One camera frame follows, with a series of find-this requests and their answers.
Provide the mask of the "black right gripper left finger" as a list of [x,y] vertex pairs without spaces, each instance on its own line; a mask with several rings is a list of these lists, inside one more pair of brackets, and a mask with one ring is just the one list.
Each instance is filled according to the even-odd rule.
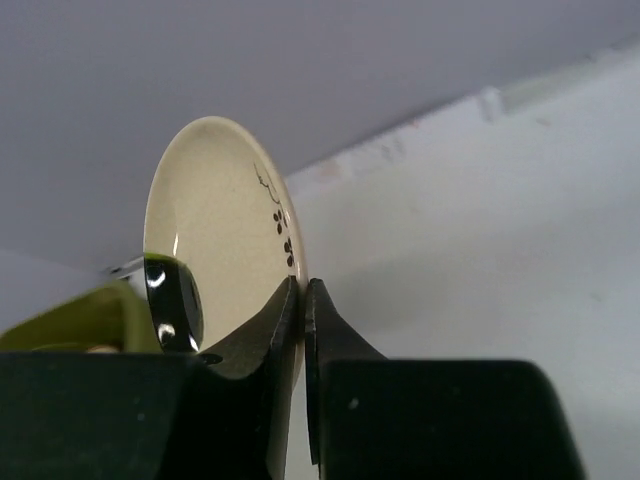
[[5,479],[280,479],[298,337],[286,278],[200,355],[5,353]]

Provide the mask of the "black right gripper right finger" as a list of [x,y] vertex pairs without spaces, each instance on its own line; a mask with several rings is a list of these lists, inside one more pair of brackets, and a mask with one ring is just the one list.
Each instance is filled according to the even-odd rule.
[[522,360],[390,359],[319,279],[305,306],[310,455],[323,479],[581,479],[546,374]]

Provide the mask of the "small cream plate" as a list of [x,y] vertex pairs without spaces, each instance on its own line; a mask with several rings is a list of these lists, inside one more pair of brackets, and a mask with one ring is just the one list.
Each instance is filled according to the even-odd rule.
[[238,380],[274,348],[308,282],[300,228],[274,162],[241,125],[192,121],[170,142],[144,221],[145,287],[162,347]]

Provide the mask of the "tan bird pattern plate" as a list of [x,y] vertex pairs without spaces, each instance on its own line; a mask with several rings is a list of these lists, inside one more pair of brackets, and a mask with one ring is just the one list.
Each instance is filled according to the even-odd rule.
[[89,354],[117,354],[120,352],[121,348],[114,345],[96,345],[86,350],[86,353]]

